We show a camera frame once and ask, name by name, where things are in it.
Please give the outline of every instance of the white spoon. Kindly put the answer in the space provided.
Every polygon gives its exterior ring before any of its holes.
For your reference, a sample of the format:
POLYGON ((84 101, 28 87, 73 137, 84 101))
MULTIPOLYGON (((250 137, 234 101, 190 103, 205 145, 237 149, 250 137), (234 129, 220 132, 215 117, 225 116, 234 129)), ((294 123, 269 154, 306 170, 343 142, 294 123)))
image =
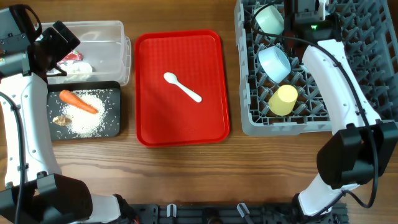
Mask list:
POLYGON ((168 81, 170 84, 174 84, 177 85, 178 87, 180 87, 182 89, 182 91, 184 91, 188 96, 190 96, 193 100, 195 100, 197 103, 201 102, 201 97, 199 95, 197 95, 194 91, 188 89, 187 87, 185 87, 183 84, 181 84, 180 82, 178 82, 177 77, 171 73, 171 72, 166 72, 163 75, 164 79, 166 81, 168 81))

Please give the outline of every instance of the wooden surface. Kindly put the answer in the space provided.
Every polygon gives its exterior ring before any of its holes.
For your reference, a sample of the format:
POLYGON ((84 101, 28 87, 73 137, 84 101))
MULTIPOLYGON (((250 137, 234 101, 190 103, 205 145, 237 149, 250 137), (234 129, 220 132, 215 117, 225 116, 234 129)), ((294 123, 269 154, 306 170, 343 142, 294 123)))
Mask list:
MULTIPOLYGON (((18 2, 1 0, 0 7, 18 2)), ((391 0, 391 9, 398 4, 391 0)), ((289 202, 317 173, 318 150, 330 133, 254 138, 242 132, 239 63, 233 10, 236 0, 31 0, 42 22, 120 20, 134 41, 146 32, 213 29, 222 38, 231 134, 222 143, 146 149, 135 137, 134 71, 123 88, 122 134, 114 139, 55 142, 63 174, 80 179, 95 194, 121 194, 129 203, 289 202)), ((0 119, 0 190, 7 166, 4 121, 0 119)), ((379 181, 374 207, 352 198, 352 223, 398 222, 398 152, 379 181)), ((370 186, 355 192, 367 200, 370 186)), ((0 224, 8 223, 0 218, 0 224)))

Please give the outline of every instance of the carrot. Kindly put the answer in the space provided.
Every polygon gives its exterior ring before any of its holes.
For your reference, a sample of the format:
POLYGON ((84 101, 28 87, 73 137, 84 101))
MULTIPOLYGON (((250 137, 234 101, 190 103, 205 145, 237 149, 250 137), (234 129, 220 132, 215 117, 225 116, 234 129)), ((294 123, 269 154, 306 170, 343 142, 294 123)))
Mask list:
POLYGON ((97 113, 97 110, 94 107, 83 102, 83 100, 81 100, 79 97, 77 97, 71 91, 62 90, 60 93, 60 99, 62 101, 64 101, 65 103, 69 103, 69 104, 76 106, 77 108, 80 108, 82 110, 85 110, 89 113, 92 113, 92 114, 97 113))

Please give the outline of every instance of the gray dish rack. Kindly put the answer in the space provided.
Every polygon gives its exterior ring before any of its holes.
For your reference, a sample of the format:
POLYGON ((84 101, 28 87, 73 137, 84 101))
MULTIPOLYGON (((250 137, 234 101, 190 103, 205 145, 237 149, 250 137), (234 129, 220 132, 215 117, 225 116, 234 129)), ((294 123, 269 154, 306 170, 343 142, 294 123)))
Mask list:
MULTIPOLYGON (((234 10, 243 131, 249 136, 331 131, 319 89, 297 58, 289 58, 292 71, 278 85, 258 61, 260 50, 271 46, 283 50, 279 40, 253 34, 250 28, 254 10, 272 1, 238 0, 234 10), (291 114, 276 116, 267 102, 284 84, 296 87, 299 97, 291 114)), ((284 16, 284 5, 276 8, 284 16)), ((387 0, 331 0, 328 10, 339 14, 347 58, 369 103, 384 121, 398 121, 398 43, 387 0)))

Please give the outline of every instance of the spoon handle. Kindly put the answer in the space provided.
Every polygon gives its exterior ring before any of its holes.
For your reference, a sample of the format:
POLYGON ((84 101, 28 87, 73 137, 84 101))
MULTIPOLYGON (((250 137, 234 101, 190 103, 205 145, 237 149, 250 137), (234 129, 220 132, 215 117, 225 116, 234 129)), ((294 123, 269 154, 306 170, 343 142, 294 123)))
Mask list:
POLYGON ((180 87, 180 89, 182 89, 182 91, 184 91, 188 96, 190 96, 193 100, 195 100, 197 103, 201 102, 201 96, 197 95, 194 91, 188 89, 187 87, 185 87, 183 84, 181 83, 176 83, 176 85, 178 87, 180 87))

